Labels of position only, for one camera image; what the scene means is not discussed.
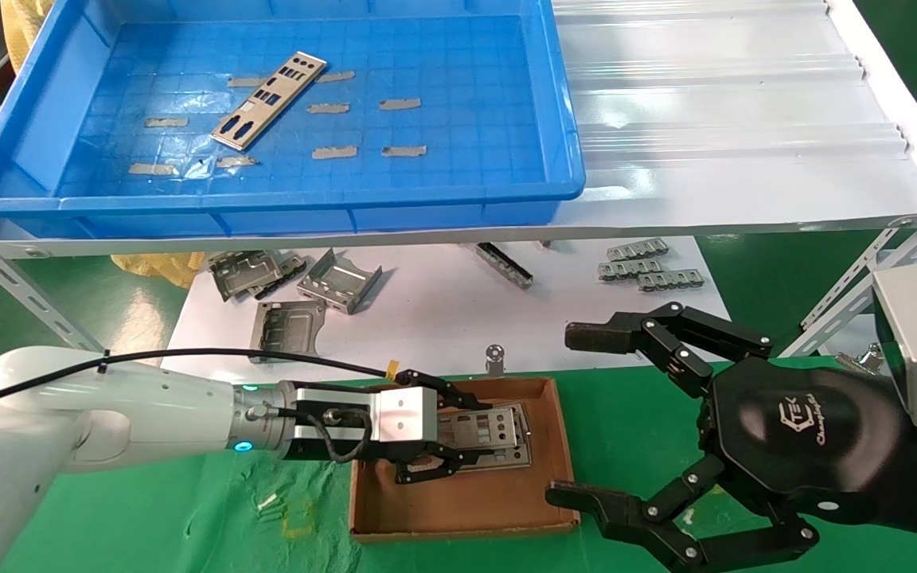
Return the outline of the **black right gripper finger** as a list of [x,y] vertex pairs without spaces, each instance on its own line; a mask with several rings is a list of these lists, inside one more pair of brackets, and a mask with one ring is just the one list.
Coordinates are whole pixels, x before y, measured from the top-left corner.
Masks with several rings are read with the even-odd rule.
[[[714,486],[738,493],[746,508],[769,520],[763,528],[696,538],[677,518]],[[648,500],[613,489],[567,480],[546,487],[547,503],[593,516],[601,537],[644,548],[669,572],[731,572],[799,559],[819,541],[817,530],[782,497],[736,466],[706,454]]]
[[564,344],[572,351],[642,354],[693,399],[708,396],[714,375],[696,349],[731,362],[771,355],[769,337],[677,302],[647,313],[616,312],[605,323],[568,323]]

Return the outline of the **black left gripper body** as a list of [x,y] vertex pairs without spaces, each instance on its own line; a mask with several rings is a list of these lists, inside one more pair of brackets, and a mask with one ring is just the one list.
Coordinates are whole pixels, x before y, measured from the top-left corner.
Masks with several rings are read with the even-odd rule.
[[375,460],[379,447],[374,436],[364,438],[366,420],[346,414],[342,419],[325,420],[328,411],[363,411],[372,428],[376,427],[373,396],[378,388],[283,387],[285,407],[306,416],[285,419],[283,453],[285,460],[332,461],[341,463]]

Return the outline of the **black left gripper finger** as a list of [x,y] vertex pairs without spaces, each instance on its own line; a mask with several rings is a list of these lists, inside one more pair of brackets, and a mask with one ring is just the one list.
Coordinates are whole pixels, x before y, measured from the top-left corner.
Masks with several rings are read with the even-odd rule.
[[478,400],[472,392],[465,392],[455,387],[454,382],[443,380],[434,375],[429,375],[416,370],[401,370],[394,374],[394,382],[401,387],[430,388],[438,396],[438,409],[443,407],[456,407],[459,410],[483,411],[492,408],[490,403]]
[[[434,468],[425,470],[412,470],[415,461],[426,457],[433,457],[441,461]],[[394,482],[397,485],[417,485],[417,483],[443,478],[451,478],[466,466],[472,466],[479,461],[479,450],[456,450],[448,446],[431,446],[429,452],[419,454],[416,459],[404,462],[394,462]]]

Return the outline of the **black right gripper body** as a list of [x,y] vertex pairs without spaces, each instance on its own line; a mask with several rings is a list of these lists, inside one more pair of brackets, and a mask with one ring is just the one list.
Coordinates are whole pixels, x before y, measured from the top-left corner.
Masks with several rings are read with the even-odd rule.
[[712,378],[704,413],[723,487],[754,513],[917,530],[917,426],[888,378],[748,358]]

